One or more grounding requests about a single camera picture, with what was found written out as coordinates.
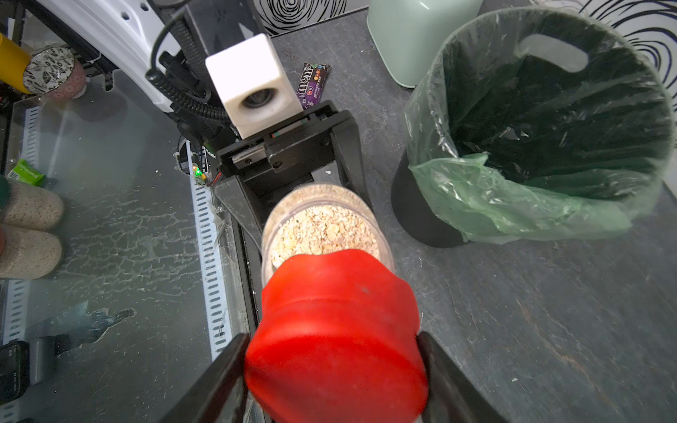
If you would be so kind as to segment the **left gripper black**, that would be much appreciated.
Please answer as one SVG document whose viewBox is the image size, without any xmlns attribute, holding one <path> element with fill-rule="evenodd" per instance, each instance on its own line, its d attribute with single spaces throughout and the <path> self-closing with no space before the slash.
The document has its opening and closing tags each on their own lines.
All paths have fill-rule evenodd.
<svg viewBox="0 0 677 423">
<path fill-rule="evenodd" d="M 333 163 L 340 184 L 372 206 L 359 126 L 349 111 L 337 109 L 329 100 L 220 149 L 217 157 L 222 177 L 213 193 L 258 249 L 263 212 Z"/>
</svg>

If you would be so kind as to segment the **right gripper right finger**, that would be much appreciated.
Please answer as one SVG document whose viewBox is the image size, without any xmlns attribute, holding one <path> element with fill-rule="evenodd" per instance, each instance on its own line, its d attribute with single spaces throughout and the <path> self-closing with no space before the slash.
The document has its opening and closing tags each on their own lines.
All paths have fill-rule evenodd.
<svg viewBox="0 0 677 423">
<path fill-rule="evenodd" d="M 417 345 L 428 376 L 428 402 L 423 422 L 500 422 L 507 419 L 490 405 L 441 345 L 426 331 Z"/>
</svg>

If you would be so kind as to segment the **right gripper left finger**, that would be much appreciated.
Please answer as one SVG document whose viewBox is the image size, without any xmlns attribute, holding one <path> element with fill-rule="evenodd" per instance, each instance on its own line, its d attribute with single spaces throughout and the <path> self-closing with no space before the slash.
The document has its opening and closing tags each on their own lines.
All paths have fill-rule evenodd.
<svg viewBox="0 0 677 423">
<path fill-rule="evenodd" d="M 160 422 L 245 422 L 249 393 L 244 362 L 249 343 L 249 334 L 234 336 Z"/>
</svg>

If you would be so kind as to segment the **oatmeal jar clear plastic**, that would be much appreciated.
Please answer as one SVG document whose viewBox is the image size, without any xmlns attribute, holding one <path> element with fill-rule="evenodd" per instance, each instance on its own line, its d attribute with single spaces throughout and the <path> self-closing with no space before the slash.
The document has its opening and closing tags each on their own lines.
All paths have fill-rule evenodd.
<svg viewBox="0 0 677 423">
<path fill-rule="evenodd" d="M 367 203 L 331 183 L 303 185 L 287 194 L 264 225 L 262 284 L 298 255 L 326 255 L 362 250 L 395 270 L 391 248 Z"/>
</svg>

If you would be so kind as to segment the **red jar lid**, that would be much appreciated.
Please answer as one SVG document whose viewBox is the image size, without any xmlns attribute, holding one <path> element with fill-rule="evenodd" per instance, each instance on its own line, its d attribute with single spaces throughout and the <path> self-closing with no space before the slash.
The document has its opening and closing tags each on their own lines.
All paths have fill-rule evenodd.
<svg viewBox="0 0 677 423">
<path fill-rule="evenodd" d="M 361 250 L 275 271 L 245 382 L 278 422 L 413 422 L 428 401 L 412 287 Z"/>
</svg>

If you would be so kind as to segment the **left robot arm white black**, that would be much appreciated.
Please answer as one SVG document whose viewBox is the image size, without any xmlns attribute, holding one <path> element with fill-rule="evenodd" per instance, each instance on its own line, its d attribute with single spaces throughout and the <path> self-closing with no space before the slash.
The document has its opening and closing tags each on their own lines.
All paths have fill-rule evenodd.
<svg viewBox="0 0 677 423">
<path fill-rule="evenodd" d="M 101 72 L 120 70 L 218 171 L 213 193 L 260 240 L 275 204 L 329 165 L 368 200 L 359 127 L 331 102 L 305 109 L 250 1 L 28 1 Z"/>
</svg>

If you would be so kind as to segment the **purple candy bar wrapper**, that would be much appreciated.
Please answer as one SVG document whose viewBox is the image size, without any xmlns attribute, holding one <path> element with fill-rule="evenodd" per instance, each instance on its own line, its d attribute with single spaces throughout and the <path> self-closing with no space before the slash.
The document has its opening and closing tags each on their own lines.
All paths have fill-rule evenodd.
<svg viewBox="0 0 677 423">
<path fill-rule="evenodd" d="M 312 108 L 321 102 L 330 70 L 331 66 L 324 63 L 304 64 L 296 91 L 297 98 L 304 109 Z"/>
</svg>

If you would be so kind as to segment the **mint green toaster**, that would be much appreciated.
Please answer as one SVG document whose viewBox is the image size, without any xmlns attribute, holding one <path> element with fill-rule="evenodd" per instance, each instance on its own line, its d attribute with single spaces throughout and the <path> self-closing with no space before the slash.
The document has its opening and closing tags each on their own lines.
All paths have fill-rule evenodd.
<svg viewBox="0 0 677 423">
<path fill-rule="evenodd" d="M 371 0 L 367 27 L 393 80 L 414 88 L 445 40 L 481 6 L 477 0 Z"/>
</svg>

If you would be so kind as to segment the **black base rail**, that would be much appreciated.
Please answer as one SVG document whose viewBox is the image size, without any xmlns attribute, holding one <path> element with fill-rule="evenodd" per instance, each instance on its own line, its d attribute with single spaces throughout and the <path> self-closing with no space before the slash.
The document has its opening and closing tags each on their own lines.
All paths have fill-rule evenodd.
<svg viewBox="0 0 677 423">
<path fill-rule="evenodd" d="M 253 336 L 262 317 L 261 254 L 254 239 L 230 214 L 226 214 L 229 228 L 225 230 L 227 252 L 234 261 L 234 310 L 239 313 L 239 329 Z"/>
</svg>

